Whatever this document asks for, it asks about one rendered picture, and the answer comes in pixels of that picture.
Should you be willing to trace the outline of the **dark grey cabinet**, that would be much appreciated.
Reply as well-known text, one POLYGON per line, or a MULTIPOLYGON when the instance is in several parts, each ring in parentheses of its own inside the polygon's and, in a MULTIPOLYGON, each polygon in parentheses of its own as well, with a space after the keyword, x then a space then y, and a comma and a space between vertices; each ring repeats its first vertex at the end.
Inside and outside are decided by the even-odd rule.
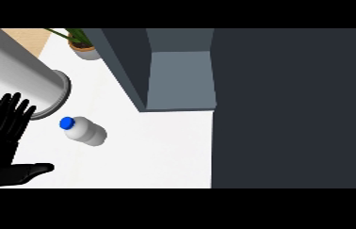
POLYGON ((87 28, 83 32, 139 111, 216 108, 211 28, 87 28))

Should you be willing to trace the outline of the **silver metal cylinder container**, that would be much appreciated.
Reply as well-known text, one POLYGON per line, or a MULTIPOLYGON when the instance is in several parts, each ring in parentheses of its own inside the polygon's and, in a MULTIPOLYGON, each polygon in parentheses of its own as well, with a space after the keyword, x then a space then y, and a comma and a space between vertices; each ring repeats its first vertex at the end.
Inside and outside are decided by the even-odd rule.
POLYGON ((33 120, 40 120, 62 107, 71 80, 62 71, 46 66, 0 29, 0 95, 16 92, 36 106, 33 120))

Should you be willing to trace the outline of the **potted green plant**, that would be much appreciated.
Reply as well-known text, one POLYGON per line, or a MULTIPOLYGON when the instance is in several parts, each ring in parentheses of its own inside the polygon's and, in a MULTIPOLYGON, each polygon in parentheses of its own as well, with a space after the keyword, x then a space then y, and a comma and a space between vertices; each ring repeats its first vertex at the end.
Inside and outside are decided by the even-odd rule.
POLYGON ((89 40, 83 30, 80 28, 67 28, 67 35, 59 33, 55 29, 47 28, 47 31, 59 35, 62 38, 68 40, 70 48, 73 49, 77 56, 84 60, 98 60, 101 59, 101 55, 96 51, 95 45, 89 40))

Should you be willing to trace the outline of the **dark grey cabinet door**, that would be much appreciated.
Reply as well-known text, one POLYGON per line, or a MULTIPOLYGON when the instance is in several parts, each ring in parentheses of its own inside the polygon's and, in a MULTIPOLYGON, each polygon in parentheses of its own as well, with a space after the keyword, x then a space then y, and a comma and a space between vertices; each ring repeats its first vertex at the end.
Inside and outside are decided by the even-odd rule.
POLYGON ((216 188, 356 188, 356 29, 219 29, 216 188))

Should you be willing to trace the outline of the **white bottle with blue cap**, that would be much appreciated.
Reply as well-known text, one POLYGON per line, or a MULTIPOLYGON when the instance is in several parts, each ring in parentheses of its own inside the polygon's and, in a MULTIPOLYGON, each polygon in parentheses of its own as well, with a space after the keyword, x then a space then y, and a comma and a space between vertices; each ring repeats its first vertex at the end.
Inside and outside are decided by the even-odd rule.
POLYGON ((101 146, 105 143, 106 130, 86 117, 64 117, 59 128, 70 139, 89 146, 101 146))

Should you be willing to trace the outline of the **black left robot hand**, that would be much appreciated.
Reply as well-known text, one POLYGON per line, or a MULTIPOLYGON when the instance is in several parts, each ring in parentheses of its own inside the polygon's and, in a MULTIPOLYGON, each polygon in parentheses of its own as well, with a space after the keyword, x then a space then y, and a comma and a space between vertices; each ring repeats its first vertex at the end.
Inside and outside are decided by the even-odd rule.
POLYGON ((50 172, 50 163, 13 164, 18 142, 24 135, 36 106, 21 101, 21 93, 6 93, 0 99, 0 187, 27 184, 37 176, 50 172))

